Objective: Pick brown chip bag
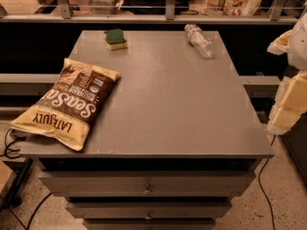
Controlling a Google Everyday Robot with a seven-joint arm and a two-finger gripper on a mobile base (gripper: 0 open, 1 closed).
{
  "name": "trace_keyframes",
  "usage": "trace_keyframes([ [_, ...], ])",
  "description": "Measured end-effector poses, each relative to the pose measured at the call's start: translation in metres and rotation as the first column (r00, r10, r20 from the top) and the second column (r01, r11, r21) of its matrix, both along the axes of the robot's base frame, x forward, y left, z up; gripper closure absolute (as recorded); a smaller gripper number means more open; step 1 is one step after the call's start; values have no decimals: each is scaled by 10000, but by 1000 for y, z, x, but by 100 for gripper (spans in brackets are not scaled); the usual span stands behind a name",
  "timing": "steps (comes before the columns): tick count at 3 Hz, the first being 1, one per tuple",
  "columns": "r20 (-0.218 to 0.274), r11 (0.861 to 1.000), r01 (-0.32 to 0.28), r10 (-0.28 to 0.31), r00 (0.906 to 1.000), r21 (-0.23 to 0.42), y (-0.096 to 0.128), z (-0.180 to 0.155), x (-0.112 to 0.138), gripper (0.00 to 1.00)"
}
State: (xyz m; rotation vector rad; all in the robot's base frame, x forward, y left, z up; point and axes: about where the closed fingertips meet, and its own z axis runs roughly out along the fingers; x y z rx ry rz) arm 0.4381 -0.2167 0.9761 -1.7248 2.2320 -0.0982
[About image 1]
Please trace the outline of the cream foam-padded gripper finger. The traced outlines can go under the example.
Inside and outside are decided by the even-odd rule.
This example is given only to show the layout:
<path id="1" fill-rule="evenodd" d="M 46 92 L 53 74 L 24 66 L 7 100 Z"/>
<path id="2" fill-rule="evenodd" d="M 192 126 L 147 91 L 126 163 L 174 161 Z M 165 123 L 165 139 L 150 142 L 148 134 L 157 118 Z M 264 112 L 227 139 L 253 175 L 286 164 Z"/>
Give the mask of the cream foam-padded gripper finger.
<path id="1" fill-rule="evenodd" d="M 307 72 L 284 77 L 279 83 L 269 115 L 268 132 L 283 135 L 307 112 Z"/>
<path id="2" fill-rule="evenodd" d="M 274 55 L 282 55 L 288 52 L 289 40 L 292 31 L 289 30 L 276 38 L 268 47 L 267 51 Z"/>

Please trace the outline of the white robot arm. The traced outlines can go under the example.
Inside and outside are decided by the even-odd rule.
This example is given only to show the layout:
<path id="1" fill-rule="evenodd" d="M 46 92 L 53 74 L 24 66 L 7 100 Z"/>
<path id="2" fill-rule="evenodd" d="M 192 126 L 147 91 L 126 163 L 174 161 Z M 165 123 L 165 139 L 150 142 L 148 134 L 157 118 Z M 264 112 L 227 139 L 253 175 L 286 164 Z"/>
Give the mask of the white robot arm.
<path id="1" fill-rule="evenodd" d="M 268 52 L 286 53 L 289 65 L 298 70 L 294 77 L 284 77 L 279 83 L 269 115 L 268 132 L 283 135 L 307 112 L 307 13 L 273 41 Z"/>

